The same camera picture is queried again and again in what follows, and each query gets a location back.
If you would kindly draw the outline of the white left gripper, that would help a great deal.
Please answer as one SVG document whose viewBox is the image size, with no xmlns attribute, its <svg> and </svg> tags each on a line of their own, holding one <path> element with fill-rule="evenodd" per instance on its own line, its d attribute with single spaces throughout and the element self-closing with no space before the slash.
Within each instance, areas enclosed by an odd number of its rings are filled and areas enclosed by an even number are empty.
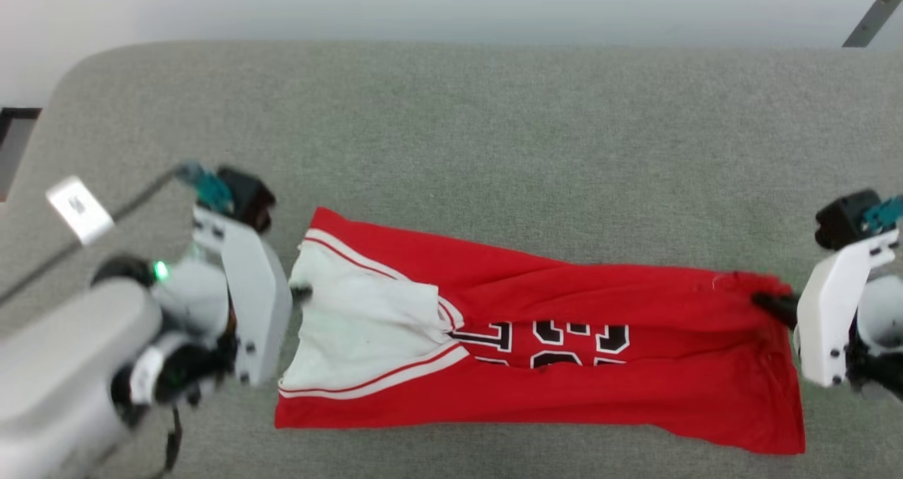
<svg viewBox="0 0 903 479">
<path fill-rule="evenodd" d="M 277 370 L 294 305 L 313 295 L 311 286 L 291 286 L 271 245 L 253 228 L 203 207 L 193 208 L 194 244 L 219 254 L 236 316 L 234 372 L 259 386 Z"/>
</svg>

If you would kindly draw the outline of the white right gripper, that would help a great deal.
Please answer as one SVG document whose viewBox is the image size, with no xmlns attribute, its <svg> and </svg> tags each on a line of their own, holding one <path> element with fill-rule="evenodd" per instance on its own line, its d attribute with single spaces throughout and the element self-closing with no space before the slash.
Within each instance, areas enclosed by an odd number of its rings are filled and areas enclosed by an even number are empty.
<svg viewBox="0 0 903 479">
<path fill-rule="evenodd" d="M 820 261 L 797 293 L 757 292 L 751 301 L 794 331 L 804 379 L 823 388 L 847 372 L 844 347 L 872 270 L 895 259 L 899 229 L 846 245 Z"/>
</svg>

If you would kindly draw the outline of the red white basketball jersey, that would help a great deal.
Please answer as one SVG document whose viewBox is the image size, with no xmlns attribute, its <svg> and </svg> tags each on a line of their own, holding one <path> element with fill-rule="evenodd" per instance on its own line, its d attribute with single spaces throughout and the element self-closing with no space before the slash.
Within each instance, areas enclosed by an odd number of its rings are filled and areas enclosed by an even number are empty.
<svg viewBox="0 0 903 479">
<path fill-rule="evenodd" d="M 274 425 L 654 425 L 756 454 L 806 451 L 776 277 L 580 265 L 316 209 Z"/>
</svg>

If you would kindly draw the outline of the black framed panel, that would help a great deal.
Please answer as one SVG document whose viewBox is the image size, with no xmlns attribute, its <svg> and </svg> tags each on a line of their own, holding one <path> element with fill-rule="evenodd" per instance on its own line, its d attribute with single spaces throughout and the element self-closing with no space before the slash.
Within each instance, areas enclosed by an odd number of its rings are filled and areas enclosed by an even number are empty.
<svg viewBox="0 0 903 479">
<path fill-rule="evenodd" d="M 41 107 L 0 107 L 0 204 L 7 201 Z"/>
</svg>

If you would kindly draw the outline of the grey metal partition post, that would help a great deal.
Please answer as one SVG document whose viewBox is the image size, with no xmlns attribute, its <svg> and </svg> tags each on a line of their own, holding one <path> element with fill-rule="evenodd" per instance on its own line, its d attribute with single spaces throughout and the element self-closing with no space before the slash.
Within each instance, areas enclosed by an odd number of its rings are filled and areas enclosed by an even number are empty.
<svg viewBox="0 0 903 479">
<path fill-rule="evenodd" d="M 867 48 L 891 16 L 900 9 L 900 4 L 903 4 L 903 0 L 875 0 L 842 43 L 842 48 Z"/>
</svg>

